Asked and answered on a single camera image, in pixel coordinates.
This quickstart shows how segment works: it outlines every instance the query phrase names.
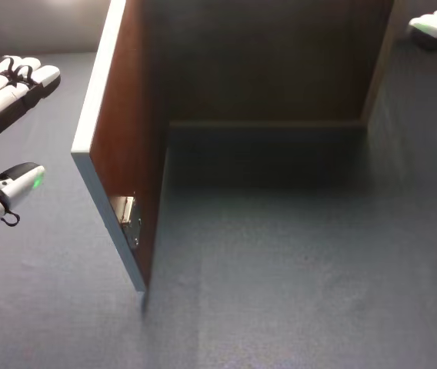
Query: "silver hinge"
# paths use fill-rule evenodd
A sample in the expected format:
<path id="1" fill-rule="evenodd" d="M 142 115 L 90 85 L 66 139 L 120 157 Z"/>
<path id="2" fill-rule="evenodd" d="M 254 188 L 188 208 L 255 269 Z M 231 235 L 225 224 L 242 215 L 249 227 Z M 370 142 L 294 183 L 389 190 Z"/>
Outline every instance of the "silver hinge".
<path id="1" fill-rule="evenodd" d="M 140 207 L 133 196 L 118 197 L 111 200 L 112 207 L 118 217 L 119 225 L 126 236 L 126 241 L 132 250 L 138 247 L 142 219 Z"/>

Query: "metal hinge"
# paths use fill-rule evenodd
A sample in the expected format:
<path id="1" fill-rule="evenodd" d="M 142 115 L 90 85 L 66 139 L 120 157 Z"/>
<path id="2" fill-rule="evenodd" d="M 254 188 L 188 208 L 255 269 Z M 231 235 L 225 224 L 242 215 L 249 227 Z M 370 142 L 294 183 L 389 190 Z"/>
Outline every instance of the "metal hinge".
<path id="1" fill-rule="evenodd" d="M 119 197 L 111 200 L 112 207 L 118 217 L 119 225 L 126 236 L 126 241 L 132 250 L 138 247 L 142 219 L 140 207 L 133 196 Z"/>

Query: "hinge plate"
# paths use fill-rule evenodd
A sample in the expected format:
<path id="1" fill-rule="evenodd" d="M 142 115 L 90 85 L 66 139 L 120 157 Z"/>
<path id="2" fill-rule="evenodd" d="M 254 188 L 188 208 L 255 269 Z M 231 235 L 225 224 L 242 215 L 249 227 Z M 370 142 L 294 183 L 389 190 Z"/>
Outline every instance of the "hinge plate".
<path id="1" fill-rule="evenodd" d="M 140 207 L 136 199 L 133 196 L 120 196 L 113 198 L 111 204 L 129 247 L 135 250 L 138 247 L 142 227 Z"/>

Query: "wooden edge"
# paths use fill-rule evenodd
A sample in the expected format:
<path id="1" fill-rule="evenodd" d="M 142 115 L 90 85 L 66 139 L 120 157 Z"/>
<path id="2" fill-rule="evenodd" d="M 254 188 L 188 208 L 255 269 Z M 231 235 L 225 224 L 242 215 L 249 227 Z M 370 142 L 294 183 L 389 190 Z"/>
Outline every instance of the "wooden edge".
<path id="1" fill-rule="evenodd" d="M 108 230 L 109 235 L 118 251 L 119 257 L 121 258 L 123 265 L 125 266 L 126 272 L 128 273 L 135 289 L 139 292 L 145 292 L 146 286 L 143 281 L 143 277 L 140 274 L 138 265 L 133 257 L 133 254 L 128 247 L 128 242 L 120 228 L 118 219 L 115 216 L 115 212 L 112 209 L 112 205 L 106 196 L 105 190 L 102 187 L 98 175 L 95 172 L 94 165 L 88 153 L 72 153 L 73 160 L 80 171 L 85 185 L 87 186 L 88 192 L 92 196 L 92 200 L 97 207 L 102 220 L 104 221 L 104 226 Z"/>
<path id="2" fill-rule="evenodd" d="M 98 115 L 104 98 L 105 86 L 111 70 L 112 56 L 118 40 L 122 16 L 125 11 L 125 0 L 111 0 L 94 67 L 87 87 L 87 94 L 78 120 L 78 127 L 73 139 L 72 153 L 90 151 Z"/>
<path id="3" fill-rule="evenodd" d="M 171 128 L 360 128 L 359 120 L 340 121 L 171 121 Z"/>
<path id="4" fill-rule="evenodd" d="M 379 51 L 378 61 L 372 75 L 371 84 L 365 98 L 364 107 L 362 109 L 362 115 L 360 122 L 362 125 L 367 126 L 372 115 L 372 109 L 374 108 L 376 99 L 379 94 L 379 88 L 381 87 L 382 80 L 385 76 L 388 61 L 391 56 L 391 50 L 395 41 L 398 25 L 401 24 L 400 17 L 402 16 L 404 0 L 394 0 L 391 14 L 388 20 L 388 26 L 386 28 L 385 37 L 382 40 L 381 50 Z"/>

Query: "gray fabric surface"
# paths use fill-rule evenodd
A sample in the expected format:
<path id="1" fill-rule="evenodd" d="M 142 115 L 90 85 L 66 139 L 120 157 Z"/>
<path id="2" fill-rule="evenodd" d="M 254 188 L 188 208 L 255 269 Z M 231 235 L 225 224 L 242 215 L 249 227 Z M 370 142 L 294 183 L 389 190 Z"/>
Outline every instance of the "gray fabric surface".
<path id="1" fill-rule="evenodd" d="M 437 57 L 396 50 L 367 136 L 172 132 L 147 298 L 69 157 L 92 60 L 0 137 L 48 169 L 0 227 L 0 368 L 437 368 Z"/>

